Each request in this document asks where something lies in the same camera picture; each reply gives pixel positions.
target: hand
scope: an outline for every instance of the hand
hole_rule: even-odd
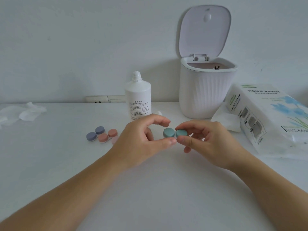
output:
[[[186,130],[188,135],[193,133],[191,137],[179,136],[177,138],[180,144],[186,146],[185,153],[194,149],[218,167],[231,169],[250,155],[219,122],[191,120],[175,128],[175,130],[179,129]]]
[[[154,140],[151,124],[168,127],[171,121],[163,116],[151,114],[127,124],[119,139],[107,154],[121,162],[124,170],[137,166],[146,159],[176,143],[175,138]]]

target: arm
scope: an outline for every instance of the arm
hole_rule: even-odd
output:
[[[193,133],[177,139],[186,146],[185,153],[194,149],[212,164],[237,174],[277,230],[308,230],[308,194],[246,151],[220,123],[192,120],[175,129]]]
[[[0,230],[75,230],[121,172],[176,143],[175,138],[154,141],[148,128],[169,123],[159,115],[129,123],[107,154],[2,221]]]

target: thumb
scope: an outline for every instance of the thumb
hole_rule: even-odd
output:
[[[159,151],[167,149],[176,143],[175,138],[164,138],[161,140],[149,141],[151,151],[155,154]]]
[[[177,138],[178,143],[190,147],[194,150],[196,150],[199,153],[203,153],[206,149],[206,146],[208,143],[199,140],[199,139],[195,139],[189,136],[179,136]]]

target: white trash can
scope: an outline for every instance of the white trash can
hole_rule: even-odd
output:
[[[230,24],[230,12],[222,6],[192,7],[183,18],[179,101],[188,118],[212,117],[232,84],[237,66],[218,58]]]

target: white bottle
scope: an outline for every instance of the white bottle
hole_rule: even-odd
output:
[[[142,81],[139,71],[134,71],[133,79],[125,84],[128,113],[132,120],[151,114],[151,84]]]

